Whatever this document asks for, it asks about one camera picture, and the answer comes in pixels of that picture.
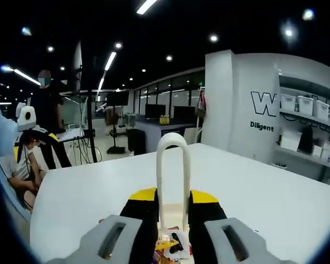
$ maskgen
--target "black shirt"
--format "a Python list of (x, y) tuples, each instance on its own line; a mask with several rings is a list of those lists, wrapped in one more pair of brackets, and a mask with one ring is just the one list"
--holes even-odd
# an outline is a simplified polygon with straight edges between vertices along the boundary
[(32, 95), (30, 105), (34, 107), (37, 125), (51, 133), (58, 131), (57, 105), (63, 100), (58, 91), (58, 84), (52, 81), (45, 89), (38, 88)]

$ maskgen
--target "black chair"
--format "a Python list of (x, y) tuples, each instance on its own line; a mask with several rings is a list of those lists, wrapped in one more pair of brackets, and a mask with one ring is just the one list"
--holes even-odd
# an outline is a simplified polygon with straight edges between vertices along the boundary
[(129, 129), (127, 131), (128, 150), (134, 151), (134, 155), (146, 153), (145, 132), (139, 129)]

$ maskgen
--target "white u-shaped handle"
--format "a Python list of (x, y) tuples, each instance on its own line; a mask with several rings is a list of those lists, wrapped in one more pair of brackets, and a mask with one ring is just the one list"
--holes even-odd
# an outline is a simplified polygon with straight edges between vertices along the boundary
[(169, 146), (179, 146), (183, 151), (183, 215), (182, 215), (182, 227), (183, 231), (187, 227), (188, 223), (188, 200), (190, 195), (190, 154), (185, 139), (177, 133), (168, 133), (164, 135), (159, 143), (156, 153), (156, 179), (157, 190), (159, 198), (159, 213), (160, 213), (160, 226), (162, 230), (165, 230), (164, 223), (164, 208), (163, 208), (163, 190), (162, 190), (162, 157), (164, 150)]

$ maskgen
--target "white table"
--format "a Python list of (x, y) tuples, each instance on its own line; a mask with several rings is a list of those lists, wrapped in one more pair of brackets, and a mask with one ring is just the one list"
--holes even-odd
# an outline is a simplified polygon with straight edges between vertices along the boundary
[(72, 128), (67, 129), (64, 133), (57, 134), (56, 137), (60, 142), (67, 142), (84, 138), (84, 132), (81, 128)]
[[(306, 263), (328, 237), (329, 185), (203, 144), (189, 149), (191, 188), (258, 230), (272, 254)], [(182, 203), (181, 150), (165, 151), (163, 162), (164, 203)], [(156, 186), (155, 171), (155, 153), (50, 170), (31, 217), (33, 251), (42, 261), (68, 256), (99, 219), (120, 214), (131, 194)]]

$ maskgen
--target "computer monitor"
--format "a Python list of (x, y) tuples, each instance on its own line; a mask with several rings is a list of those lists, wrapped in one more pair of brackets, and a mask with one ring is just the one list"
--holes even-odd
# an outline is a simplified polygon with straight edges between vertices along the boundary
[(106, 99), (107, 106), (127, 106), (129, 92), (109, 92)]
[(192, 123), (197, 118), (195, 112), (194, 106), (174, 106), (174, 119)]
[(145, 105), (145, 118), (160, 118), (165, 115), (165, 104), (146, 104)]

